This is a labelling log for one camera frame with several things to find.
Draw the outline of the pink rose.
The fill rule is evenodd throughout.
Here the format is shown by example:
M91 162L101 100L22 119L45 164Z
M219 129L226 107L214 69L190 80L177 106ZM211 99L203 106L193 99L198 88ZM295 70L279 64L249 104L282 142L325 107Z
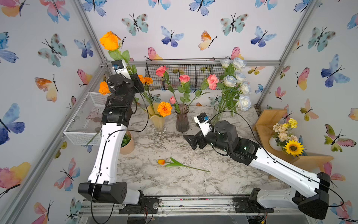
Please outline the pink rose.
M210 74L208 78L205 78L200 86L200 88L195 92L195 97L190 101L189 105L191 105L195 100L199 99L202 95L207 94L204 92L207 88L211 90L215 90L217 84L219 83L219 79L215 74Z

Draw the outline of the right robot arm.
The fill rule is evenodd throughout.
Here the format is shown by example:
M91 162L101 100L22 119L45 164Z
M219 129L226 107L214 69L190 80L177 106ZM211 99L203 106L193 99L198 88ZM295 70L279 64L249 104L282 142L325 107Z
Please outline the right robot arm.
M255 200L264 208L293 208L315 219L324 220L329 207L330 176L300 169L266 151L262 146L237 135L236 127L223 120L212 125L209 121L196 122L200 131L184 135L192 149L211 146L227 153L238 163L260 169L289 185L288 189L263 189L254 193Z

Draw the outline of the pink rose pair stem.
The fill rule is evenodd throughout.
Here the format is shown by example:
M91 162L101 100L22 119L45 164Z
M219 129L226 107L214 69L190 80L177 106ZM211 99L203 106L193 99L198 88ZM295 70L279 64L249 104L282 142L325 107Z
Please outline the pink rose pair stem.
M167 72L168 68L165 66L161 66L156 70L156 75L161 77L162 80L167 85L168 90L173 94L173 96L176 98L176 90L174 89L170 78L169 73ZM180 93L183 93L183 96L180 97L180 102L183 104L189 103L190 100L190 77L188 75L181 75L180 78L180 85L178 86L178 91Z

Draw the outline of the orange rose flower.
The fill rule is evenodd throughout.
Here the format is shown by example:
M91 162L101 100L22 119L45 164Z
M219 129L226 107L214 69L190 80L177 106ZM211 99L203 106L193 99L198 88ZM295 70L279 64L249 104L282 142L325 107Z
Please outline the orange rose flower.
M138 75L138 78L140 79L140 81L141 81L143 84L145 84L145 79L143 78L142 75Z
M110 91L110 89L109 89L109 87L108 87L108 84L105 82L105 81L103 81L103 82L101 82L100 83L100 86L99 86L99 91L98 91L100 94L102 94L102 95L107 95L107 94L110 94L111 93L111 91Z

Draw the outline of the orange marigold stem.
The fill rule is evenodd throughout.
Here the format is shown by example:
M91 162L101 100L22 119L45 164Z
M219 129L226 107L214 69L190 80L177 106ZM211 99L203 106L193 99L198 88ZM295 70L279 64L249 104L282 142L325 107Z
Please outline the orange marigold stem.
M157 111L158 111L160 117L163 117L163 118L167 117L172 114L172 105L167 102L161 102L158 105Z

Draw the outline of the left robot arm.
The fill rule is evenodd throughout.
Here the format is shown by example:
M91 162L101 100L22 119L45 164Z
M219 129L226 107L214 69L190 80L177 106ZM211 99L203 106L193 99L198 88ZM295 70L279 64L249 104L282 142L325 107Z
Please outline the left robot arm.
M136 205L140 191L130 189L127 183L117 182L117 162L120 148L133 114L132 103L144 87L137 74L126 78L112 75L107 80L111 94L102 113L101 142L88 181L80 183L78 193L95 203Z

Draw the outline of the orange tulip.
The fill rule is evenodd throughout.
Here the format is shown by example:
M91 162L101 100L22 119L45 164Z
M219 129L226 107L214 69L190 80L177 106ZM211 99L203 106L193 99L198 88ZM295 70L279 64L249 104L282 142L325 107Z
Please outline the orange tulip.
M159 159L158 160L158 164L165 166L165 167L185 167L185 168L189 168L189 169L195 169L195 170L199 170L199 171L204 171L204 172L209 172L208 170L203 170L203 169L198 169L198 168L194 168L194 167L190 167L190 166L186 166L182 163L180 163L179 161L177 161L176 159L170 157L170 161L164 160L164 159Z

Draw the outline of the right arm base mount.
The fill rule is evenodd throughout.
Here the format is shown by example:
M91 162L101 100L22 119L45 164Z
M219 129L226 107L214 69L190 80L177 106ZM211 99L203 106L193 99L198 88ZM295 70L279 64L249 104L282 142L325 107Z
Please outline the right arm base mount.
M261 189L254 188L250 195L233 198L236 213L274 213L273 208L265 208L258 203L258 193Z

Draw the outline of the small white rose stem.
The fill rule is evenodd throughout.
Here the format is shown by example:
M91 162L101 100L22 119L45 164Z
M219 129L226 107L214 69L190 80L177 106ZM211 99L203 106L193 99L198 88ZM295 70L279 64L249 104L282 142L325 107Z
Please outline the small white rose stem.
M243 59L236 57L231 61L231 65L236 71L241 71L246 67L247 63Z

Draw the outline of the pink tulip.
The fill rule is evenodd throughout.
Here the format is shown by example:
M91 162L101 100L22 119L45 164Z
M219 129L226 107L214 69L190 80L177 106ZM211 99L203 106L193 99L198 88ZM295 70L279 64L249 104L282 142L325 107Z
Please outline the pink tulip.
M176 98L175 98L174 96L172 96L172 97L169 99L169 101L170 101L170 104L173 105L173 107L174 107L174 109L175 109L175 112L179 114L179 113L181 112L181 110L180 110L179 105L178 105L178 103L177 103L177 101L176 101Z

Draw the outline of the orange ranunculus flower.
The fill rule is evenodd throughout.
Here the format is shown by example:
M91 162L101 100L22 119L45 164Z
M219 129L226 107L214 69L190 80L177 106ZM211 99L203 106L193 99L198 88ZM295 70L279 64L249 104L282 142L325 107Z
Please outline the orange ranunculus flower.
M137 68L135 65L130 65L130 53L128 50L123 50L123 44L126 37L121 39L112 31L107 32L102 38L100 38L100 44L108 51L109 56L114 60L124 60L128 73L137 74Z

